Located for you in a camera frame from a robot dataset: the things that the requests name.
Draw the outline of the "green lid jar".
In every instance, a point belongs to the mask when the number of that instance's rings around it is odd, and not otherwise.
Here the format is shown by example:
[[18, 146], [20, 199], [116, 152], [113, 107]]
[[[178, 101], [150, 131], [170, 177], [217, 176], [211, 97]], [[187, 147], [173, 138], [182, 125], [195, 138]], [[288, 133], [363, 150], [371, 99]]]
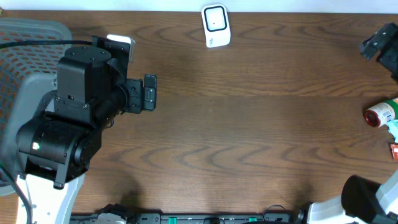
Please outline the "green lid jar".
[[397, 119], [397, 98], [385, 100], [364, 112], [364, 119], [368, 125], [380, 128], [387, 122]]

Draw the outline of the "teal wet wipes pack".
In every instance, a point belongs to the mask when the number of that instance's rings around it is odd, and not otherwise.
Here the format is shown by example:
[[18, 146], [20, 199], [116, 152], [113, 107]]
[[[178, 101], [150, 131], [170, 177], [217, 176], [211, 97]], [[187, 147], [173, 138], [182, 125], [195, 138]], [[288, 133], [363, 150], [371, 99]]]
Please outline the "teal wet wipes pack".
[[394, 137], [394, 142], [398, 143], [398, 120], [392, 120], [388, 121], [386, 123], [386, 126], [388, 127], [388, 131], [392, 136]]

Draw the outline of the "orange candy bar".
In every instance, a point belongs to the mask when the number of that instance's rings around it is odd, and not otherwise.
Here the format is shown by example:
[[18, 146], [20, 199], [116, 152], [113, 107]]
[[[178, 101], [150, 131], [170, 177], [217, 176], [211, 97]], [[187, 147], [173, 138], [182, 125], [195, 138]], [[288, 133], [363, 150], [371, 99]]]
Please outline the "orange candy bar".
[[390, 144], [391, 148], [391, 154], [393, 160], [397, 161], [398, 160], [398, 145], [397, 144]]

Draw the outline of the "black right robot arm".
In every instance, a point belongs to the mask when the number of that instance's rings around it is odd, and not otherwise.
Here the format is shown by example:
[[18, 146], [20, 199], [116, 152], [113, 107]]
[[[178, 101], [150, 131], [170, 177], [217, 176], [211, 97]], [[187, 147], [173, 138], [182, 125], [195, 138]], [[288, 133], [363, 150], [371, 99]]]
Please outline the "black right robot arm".
[[[361, 45], [361, 55], [376, 61], [397, 81], [397, 24], [385, 24]], [[352, 175], [340, 196], [299, 210], [295, 223], [397, 223], [397, 173], [385, 183]]]

